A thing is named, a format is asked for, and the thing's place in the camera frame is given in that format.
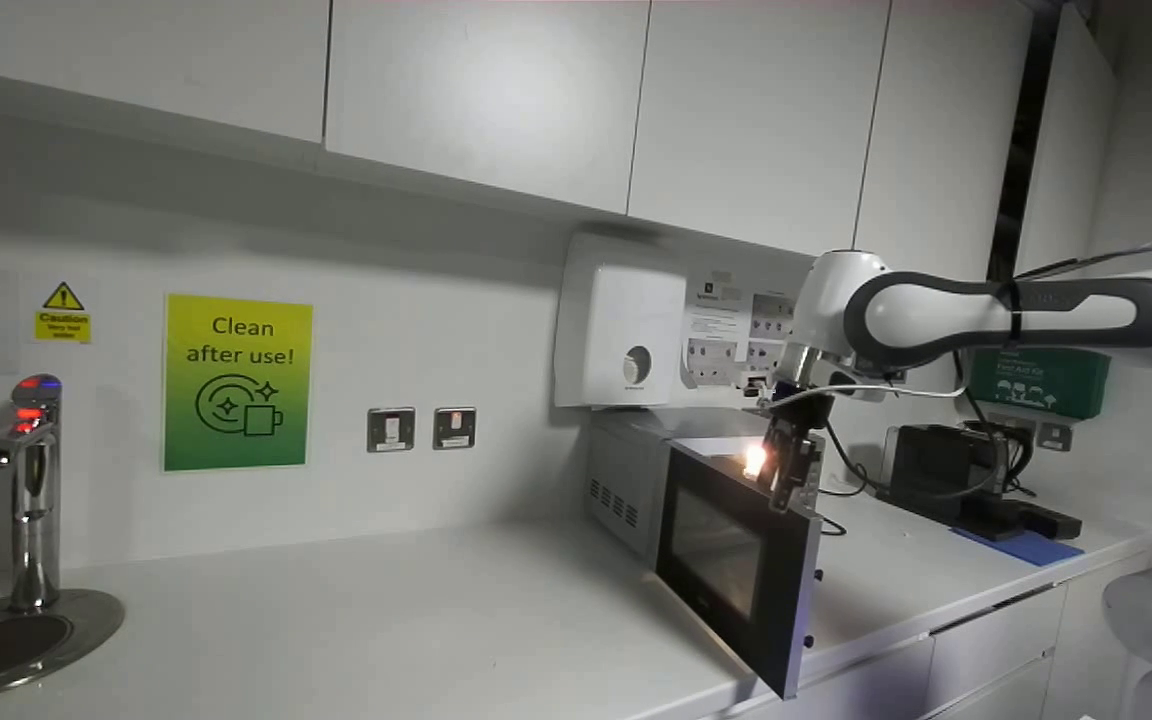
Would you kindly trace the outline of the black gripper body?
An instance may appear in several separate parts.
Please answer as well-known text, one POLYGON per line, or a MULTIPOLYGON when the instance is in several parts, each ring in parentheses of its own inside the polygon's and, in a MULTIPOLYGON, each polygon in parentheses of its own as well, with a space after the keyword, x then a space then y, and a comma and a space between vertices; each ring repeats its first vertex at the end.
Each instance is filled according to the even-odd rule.
POLYGON ((812 436, 824 430, 830 399, 803 387, 780 387, 767 404, 767 464, 765 474, 780 467, 786 483, 803 483, 817 462, 812 436))

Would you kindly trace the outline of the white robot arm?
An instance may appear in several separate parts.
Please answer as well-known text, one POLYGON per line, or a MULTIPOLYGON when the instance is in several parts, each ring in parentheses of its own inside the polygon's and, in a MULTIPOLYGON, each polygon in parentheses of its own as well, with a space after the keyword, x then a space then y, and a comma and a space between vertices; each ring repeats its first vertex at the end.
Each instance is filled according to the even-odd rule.
POLYGON ((765 399, 767 462, 757 483, 775 510, 799 500, 817 483, 824 424, 840 393, 906 395, 906 368, 965 348, 1090 348, 1152 365, 1152 249, 1064 261, 1009 281, 899 274, 858 249, 817 256, 765 399))

